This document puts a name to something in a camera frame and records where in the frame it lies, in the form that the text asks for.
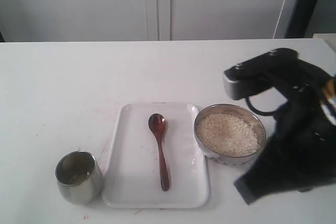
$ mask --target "rice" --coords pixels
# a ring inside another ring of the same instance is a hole
[[[196,131],[208,148],[225,156],[247,156],[260,148],[253,128],[235,115],[208,115],[200,121]]]

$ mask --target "spoon handle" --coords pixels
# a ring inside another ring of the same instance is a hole
[[[162,141],[158,141],[158,147],[159,147],[161,188],[162,190],[167,191],[169,189],[169,177],[168,177],[166,161],[164,160],[164,155],[163,155],[163,150],[162,150]]]

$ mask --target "rectangular tray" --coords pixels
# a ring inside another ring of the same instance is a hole
[[[148,119],[167,122],[163,152],[170,189],[160,184],[159,152]],[[120,208],[195,208],[209,195],[206,160],[194,138],[196,106],[187,103],[137,103],[124,106],[114,132],[102,198]]]

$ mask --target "metal cup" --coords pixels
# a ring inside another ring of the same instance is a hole
[[[76,205],[93,200],[103,186],[103,175],[95,157],[85,151],[64,156],[56,166],[55,176],[64,199]]]

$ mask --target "cup rim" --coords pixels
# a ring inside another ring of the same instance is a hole
[[[89,155],[92,157],[92,159],[93,159],[94,167],[93,167],[92,173],[91,173],[91,174],[90,174],[84,181],[82,181],[82,182],[80,182],[80,183],[77,183],[77,184],[72,184],[72,185],[64,184],[63,182],[61,182],[61,181],[58,179],[58,176],[57,176],[57,168],[61,165],[61,163],[62,163],[68,156],[71,156],[71,155],[73,155],[74,153],[87,153],[87,154],[89,154]],[[91,175],[95,172],[96,167],[97,167],[97,160],[96,160],[96,158],[94,157],[94,155],[93,155],[92,153],[87,152],[87,151],[73,151],[73,152],[70,152],[70,153],[68,153],[67,155],[65,155],[63,158],[61,158],[60,161],[57,163],[56,168],[55,168],[55,178],[56,178],[57,183],[60,183],[60,184],[63,185],[63,186],[78,186],[78,185],[83,184],[84,182],[86,182],[86,181],[91,177]]]
[[[243,110],[243,111],[248,112],[249,114],[251,114],[251,115],[252,115],[252,116],[253,116],[253,117],[260,123],[260,125],[262,126],[262,131],[263,131],[263,133],[264,133],[264,136],[263,136],[263,143],[264,143],[264,144],[263,144],[263,146],[261,146],[261,147],[260,147],[259,149],[257,149],[255,152],[253,152],[253,153],[251,153],[251,154],[248,154],[248,155],[246,155],[246,156],[235,157],[235,156],[227,156],[227,155],[223,155],[223,154],[221,154],[221,153],[218,153],[218,152],[214,151],[213,149],[209,148],[206,144],[204,144],[203,140],[201,139],[201,137],[199,137],[199,135],[198,135],[198,133],[197,133],[197,126],[198,126],[198,124],[196,125],[196,123],[195,123],[195,122],[196,122],[196,119],[197,119],[198,115],[200,115],[203,111],[205,111],[205,110],[207,110],[207,109],[210,109],[210,108],[212,108],[212,107],[222,106],[222,105],[224,105],[224,106],[233,106],[233,107],[236,107],[236,108],[238,108],[238,109],[241,109],[241,110]],[[240,106],[237,106],[237,105],[234,105],[234,104],[229,104],[229,103],[218,103],[218,104],[213,104],[213,105],[210,105],[210,106],[208,106],[208,107],[202,109],[202,110],[198,113],[198,115],[196,116],[195,121],[194,121],[194,133],[195,133],[196,137],[198,138],[198,140],[199,140],[199,141],[200,141],[206,148],[208,148],[208,149],[211,150],[212,152],[218,154],[219,156],[222,156],[222,157],[229,157],[229,158],[237,158],[237,159],[239,159],[239,158],[245,158],[245,157],[250,157],[250,156],[253,156],[253,155],[259,153],[259,152],[265,147],[265,144],[266,144],[266,130],[265,130],[265,127],[264,127],[263,123],[261,122],[261,120],[260,120],[256,115],[254,115],[251,111],[249,111],[249,110],[247,110],[247,109],[244,109],[244,108],[242,108],[242,107],[240,107]]]

